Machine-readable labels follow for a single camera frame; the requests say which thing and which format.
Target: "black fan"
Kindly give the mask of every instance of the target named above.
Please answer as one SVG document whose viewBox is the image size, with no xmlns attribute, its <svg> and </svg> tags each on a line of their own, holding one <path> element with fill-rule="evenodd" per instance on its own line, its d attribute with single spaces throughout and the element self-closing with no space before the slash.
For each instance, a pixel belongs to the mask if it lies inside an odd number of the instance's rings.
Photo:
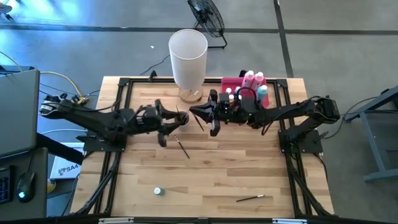
<svg viewBox="0 0 398 224">
<path fill-rule="evenodd" d="M 199 24 L 206 29 L 212 37 L 222 37 L 225 45 L 215 46 L 211 48 L 225 48 L 227 42 L 224 37 L 224 22 L 218 11 L 216 5 L 212 0 L 188 0 L 188 4 L 191 7 L 193 15 L 197 19 L 194 28 L 197 28 Z"/>
</svg>

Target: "gray floor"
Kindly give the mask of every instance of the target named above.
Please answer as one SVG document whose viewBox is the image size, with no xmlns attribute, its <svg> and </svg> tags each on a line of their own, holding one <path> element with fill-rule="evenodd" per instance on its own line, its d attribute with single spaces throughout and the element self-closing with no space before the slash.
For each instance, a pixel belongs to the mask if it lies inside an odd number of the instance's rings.
<svg viewBox="0 0 398 224">
<path fill-rule="evenodd" d="M 18 6 L 9 0 L 16 7 L 12 15 L 19 23 L 191 27 L 195 22 L 184 0 L 22 2 L 24 6 Z M 214 2 L 227 28 L 277 28 L 272 0 Z M 114 11 L 105 12 L 110 7 Z M 286 29 L 397 30 L 397 7 L 395 0 L 280 0 Z M 0 23 L 8 21 L 3 18 Z M 171 35 L 0 30 L 0 49 L 21 65 L 67 74 L 89 93 L 100 88 L 103 76 L 137 75 L 159 62 L 168 54 Z M 240 69 L 251 69 L 263 71 L 267 77 L 286 77 L 278 34 L 227 33 L 226 38 L 227 48 L 208 52 L 208 76 L 236 76 Z M 221 41 L 209 37 L 209 43 Z M 288 35 L 287 43 L 294 75 L 305 79 L 308 95 L 330 95 L 341 112 L 398 83 L 396 35 Z M 0 64 L 10 62 L 1 57 Z M 159 75 L 171 75 L 170 60 L 156 70 Z M 42 75 L 41 82 L 74 92 L 60 77 Z M 44 86 L 41 90 L 59 93 Z M 337 127 L 337 124 L 322 125 L 319 130 L 333 132 Z M 80 127 L 67 121 L 39 118 L 38 132 L 59 128 Z M 49 137 L 68 142 L 76 141 L 77 134 L 53 133 Z M 376 171 L 376 163 L 361 123 L 344 124 L 337 136 L 323 141 L 323 147 L 335 213 L 347 218 L 397 222 L 398 181 L 363 182 L 363 175 Z M 68 194 L 51 198 L 48 215 L 60 215 L 67 198 Z"/>
</svg>

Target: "wooden tabletop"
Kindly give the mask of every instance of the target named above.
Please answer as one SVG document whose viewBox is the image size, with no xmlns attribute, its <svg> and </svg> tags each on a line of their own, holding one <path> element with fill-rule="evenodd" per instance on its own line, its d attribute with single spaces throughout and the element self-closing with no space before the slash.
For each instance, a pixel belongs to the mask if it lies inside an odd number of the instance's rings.
<svg viewBox="0 0 398 224">
<path fill-rule="evenodd" d="M 104 77 L 97 108 L 114 103 L 119 78 Z M 303 79 L 288 78 L 287 82 L 291 102 L 307 99 Z M 201 103 L 207 101 L 211 89 L 220 91 L 220 88 L 218 83 L 203 84 Z M 191 106 L 179 99 L 178 86 L 174 83 L 136 83 L 130 108 L 154 105 L 156 99 L 172 111 L 175 105 L 180 111 Z M 269 88 L 269 99 L 269 107 L 275 107 L 273 88 Z M 295 121 L 299 124 L 304 119 Z M 293 217 L 285 158 L 277 138 L 279 123 L 275 122 L 265 136 L 261 136 L 261 130 L 246 125 L 222 123 L 217 137 L 210 137 L 210 124 L 201 123 L 205 132 L 191 118 L 186 130 L 178 129 L 167 138 L 165 148 L 158 145 L 157 133 L 129 137 L 119 166 L 112 216 Z M 183 153 L 173 134 L 191 159 Z M 97 187 L 103 157 L 103 152 L 96 152 L 83 161 L 71 211 L 81 208 Z M 303 164 L 309 189 L 324 208 L 333 213 L 322 164 L 312 154 L 303 154 Z M 165 194 L 155 195 L 155 187 L 165 189 Z M 297 192 L 304 211 L 301 190 Z M 262 194 L 265 197 L 236 202 Z"/>
</svg>

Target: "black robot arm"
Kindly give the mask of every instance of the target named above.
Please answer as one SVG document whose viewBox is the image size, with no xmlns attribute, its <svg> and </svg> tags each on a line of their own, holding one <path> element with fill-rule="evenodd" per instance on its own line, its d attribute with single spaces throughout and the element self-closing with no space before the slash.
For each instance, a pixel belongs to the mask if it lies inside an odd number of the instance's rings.
<svg viewBox="0 0 398 224">
<path fill-rule="evenodd" d="M 316 96 L 300 103 L 265 109 L 259 102 L 254 102 L 253 97 L 248 96 L 240 100 L 236 95 L 234 101 L 230 103 L 227 93 L 218 95 L 216 90 L 210 91 L 207 103 L 192 106 L 190 111 L 206 123 L 212 123 L 211 136 L 218 134 L 220 121 L 226 124 L 247 123 L 253 129 L 258 129 L 274 121 L 308 116 L 309 118 L 302 124 L 290 128 L 291 140 L 306 135 L 323 123 L 333 124 L 340 118 L 335 100 L 329 97 Z"/>
<path fill-rule="evenodd" d="M 66 99 L 67 95 L 47 95 L 40 108 L 40 115 L 50 119 L 66 119 L 97 134 L 96 138 L 107 144 L 116 144 L 126 135 L 158 131 L 158 142 L 166 146 L 165 136 L 180 126 L 180 123 L 163 123 L 174 119 L 178 113 L 169 111 L 155 100 L 155 106 L 141 106 L 137 111 L 120 109 L 109 113 L 93 110 Z"/>
</svg>

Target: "white cylinder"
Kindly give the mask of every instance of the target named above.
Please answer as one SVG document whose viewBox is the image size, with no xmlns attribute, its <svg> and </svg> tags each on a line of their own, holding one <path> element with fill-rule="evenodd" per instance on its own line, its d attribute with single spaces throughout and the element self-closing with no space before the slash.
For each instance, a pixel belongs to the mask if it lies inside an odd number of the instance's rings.
<svg viewBox="0 0 398 224">
<path fill-rule="evenodd" d="M 176 84 L 199 90 L 206 76 L 207 39 L 199 31 L 183 29 L 169 40 L 170 59 Z"/>
</svg>

